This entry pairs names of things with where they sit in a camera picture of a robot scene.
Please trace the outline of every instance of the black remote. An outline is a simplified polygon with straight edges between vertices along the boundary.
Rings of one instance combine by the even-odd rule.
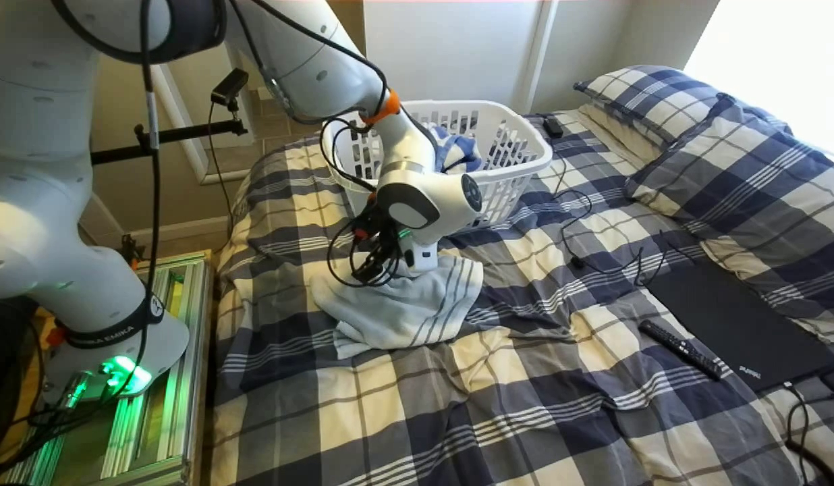
[[[544,121],[544,129],[546,129],[550,137],[563,137],[563,136],[565,136],[560,118],[554,118],[554,116]]]
[[[722,380],[722,368],[712,360],[707,360],[702,352],[697,352],[689,340],[681,340],[676,333],[653,323],[653,322],[642,322],[637,326],[642,334],[653,338],[656,344],[661,344],[664,349],[669,349],[672,353],[679,353],[683,361],[689,361],[691,368],[702,371],[704,375],[711,375],[712,380]]]

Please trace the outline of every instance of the metal rod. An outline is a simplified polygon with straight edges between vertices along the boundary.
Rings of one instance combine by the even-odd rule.
[[[245,125],[240,118],[231,118],[231,121],[164,129],[164,132],[160,132],[160,140],[163,144],[174,144],[174,140],[186,140],[186,137],[209,137],[209,136],[218,136],[218,132],[244,136],[249,129],[245,129]],[[108,163],[120,163],[120,160],[148,156],[151,155],[148,132],[140,125],[136,126],[136,137],[139,137],[139,145],[120,145],[120,149],[108,149],[108,152],[92,152],[92,164],[108,164]]]

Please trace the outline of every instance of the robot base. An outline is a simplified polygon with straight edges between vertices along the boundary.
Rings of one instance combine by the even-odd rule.
[[[185,356],[186,346],[189,329],[170,313],[115,346],[61,344],[47,361],[40,403],[66,406],[73,386],[94,375],[106,377],[106,394],[140,394]]]

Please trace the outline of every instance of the window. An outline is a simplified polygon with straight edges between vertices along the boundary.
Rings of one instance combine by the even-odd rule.
[[[722,0],[687,71],[834,155],[834,0]]]

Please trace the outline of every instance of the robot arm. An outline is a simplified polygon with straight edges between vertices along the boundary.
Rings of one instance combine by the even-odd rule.
[[[295,118],[360,110],[378,129],[378,210],[419,245],[479,215],[476,183],[434,174],[432,137],[325,0],[0,0],[0,299],[29,294],[69,329],[47,364],[43,403],[61,403],[79,373],[115,356],[140,356],[132,377],[143,384],[128,386],[140,391],[186,349],[185,323],[163,315],[121,256],[75,232],[92,195],[94,52],[167,62],[224,35],[258,60]]]
[[[432,136],[405,114],[328,0],[231,0],[228,40],[258,60],[293,118],[328,121],[360,110],[383,140],[376,205],[414,230],[415,245],[434,245],[476,222],[476,182],[434,170]]]

